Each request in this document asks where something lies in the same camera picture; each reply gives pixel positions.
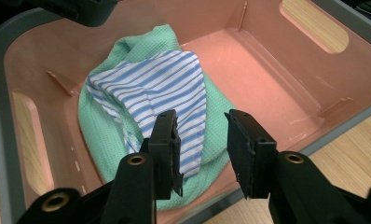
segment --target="bin floor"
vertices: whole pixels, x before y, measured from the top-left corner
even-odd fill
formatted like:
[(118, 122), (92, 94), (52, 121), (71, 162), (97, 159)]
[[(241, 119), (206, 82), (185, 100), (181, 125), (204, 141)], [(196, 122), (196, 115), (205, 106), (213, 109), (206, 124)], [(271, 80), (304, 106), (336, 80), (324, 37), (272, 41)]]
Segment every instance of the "bin floor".
[(285, 150), (318, 131), (319, 107), (284, 68), (244, 31), (224, 29), (182, 45), (239, 109), (250, 113)]

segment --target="striped fabric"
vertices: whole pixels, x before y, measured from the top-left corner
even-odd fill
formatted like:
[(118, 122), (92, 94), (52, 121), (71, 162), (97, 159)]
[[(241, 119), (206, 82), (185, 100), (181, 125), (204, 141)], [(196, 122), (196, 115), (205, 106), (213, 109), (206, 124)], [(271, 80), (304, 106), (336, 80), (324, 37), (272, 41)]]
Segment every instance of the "striped fabric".
[(129, 153), (139, 151), (143, 139), (124, 125), (127, 122), (121, 114), (124, 106), (137, 122), (143, 138), (150, 137), (158, 114), (175, 109), (182, 140), (180, 172), (189, 177), (199, 171), (206, 92), (194, 53), (172, 50), (138, 63), (121, 62), (114, 69), (89, 75), (87, 88), (104, 111), (122, 124)]

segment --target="bin handle cutout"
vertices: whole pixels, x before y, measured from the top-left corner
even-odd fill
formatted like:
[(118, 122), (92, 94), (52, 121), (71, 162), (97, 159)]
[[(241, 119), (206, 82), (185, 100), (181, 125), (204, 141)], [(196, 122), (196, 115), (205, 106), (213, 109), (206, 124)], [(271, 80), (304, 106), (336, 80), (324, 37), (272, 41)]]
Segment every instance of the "bin handle cutout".
[(26, 179), (36, 194), (43, 195), (54, 189), (54, 181), (37, 108), (19, 92), (13, 92), (13, 100)]
[(327, 53), (340, 53), (349, 45), (348, 33), (310, 0), (282, 0), (280, 12)]

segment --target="green cloth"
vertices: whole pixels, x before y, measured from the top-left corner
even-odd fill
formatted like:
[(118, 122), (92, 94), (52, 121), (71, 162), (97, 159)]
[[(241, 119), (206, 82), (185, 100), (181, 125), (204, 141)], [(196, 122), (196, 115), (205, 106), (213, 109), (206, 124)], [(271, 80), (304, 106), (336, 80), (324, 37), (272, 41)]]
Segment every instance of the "green cloth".
[[(165, 50), (181, 50), (175, 33), (169, 25), (155, 27), (152, 31), (137, 36), (119, 39), (107, 59), (92, 70), (91, 74), (114, 68), (118, 63), (127, 61), (136, 63)], [(157, 201), (158, 210), (182, 207), (203, 193), (228, 162), (227, 119), (224, 112), (235, 106), (220, 92), (206, 74), (204, 75), (207, 93), (205, 141), (202, 150), (200, 170), (184, 181), (183, 198), (176, 193), (167, 201)], [(88, 145), (91, 157), (105, 181), (114, 179), (119, 161), (128, 154), (124, 145), (124, 130), (138, 135), (141, 131), (136, 121), (118, 104), (123, 118), (122, 123), (115, 122), (97, 103), (84, 85), (79, 98), (78, 118), (80, 127)]]

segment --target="fabric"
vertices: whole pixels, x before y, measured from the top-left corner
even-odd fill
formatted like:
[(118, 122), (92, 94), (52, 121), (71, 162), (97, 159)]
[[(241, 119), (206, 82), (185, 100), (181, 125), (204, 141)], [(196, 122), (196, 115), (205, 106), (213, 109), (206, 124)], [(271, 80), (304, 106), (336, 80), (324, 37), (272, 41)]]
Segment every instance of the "fabric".
[[(107, 59), (92, 70), (90, 75), (113, 69), (122, 61), (136, 63), (166, 50), (181, 50), (169, 25), (157, 26), (144, 35), (126, 36), (115, 43)], [(197, 175), (185, 179), (184, 197), (174, 193), (170, 200), (157, 201), (157, 210), (182, 207), (198, 198), (214, 182), (229, 160), (226, 152), (227, 119), (224, 113), (235, 106), (216, 88), (205, 73), (203, 73), (203, 80), (206, 90), (206, 124), (200, 170)], [(143, 138), (140, 128), (129, 111), (121, 107), (118, 113), (128, 121), (123, 124), (128, 125), (127, 130)], [(107, 182), (113, 180), (119, 161), (128, 154), (122, 125), (113, 122), (113, 118), (89, 94), (86, 85), (80, 92), (78, 119), (90, 155), (98, 170), (104, 180)]]
[[(143, 138), (149, 138), (157, 116), (175, 109), (181, 139), (180, 173), (190, 177), (199, 171), (206, 119), (206, 91), (197, 55), (164, 51), (138, 63), (123, 61), (115, 68), (90, 75), (87, 89), (104, 111), (120, 124), (119, 107), (131, 113)], [(138, 152), (143, 139), (126, 128), (129, 153)]]

